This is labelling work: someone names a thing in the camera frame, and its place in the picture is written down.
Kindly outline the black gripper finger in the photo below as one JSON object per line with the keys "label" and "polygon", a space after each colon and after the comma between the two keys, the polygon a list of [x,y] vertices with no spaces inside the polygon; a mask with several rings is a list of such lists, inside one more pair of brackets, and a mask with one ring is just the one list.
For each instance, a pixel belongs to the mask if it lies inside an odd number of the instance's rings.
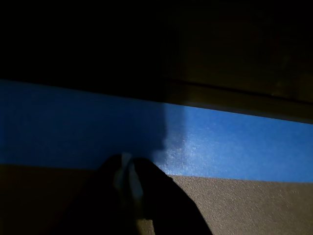
{"label": "black gripper finger", "polygon": [[136,235],[134,219],[121,208],[130,154],[109,157],[71,203],[61,220],[62,235]]}
{"label": "black gripper finger", "polygon": [[143,189],[143,209],[156,235],[211,235],[195,202],[171,177],[145,158],[133,160]]}

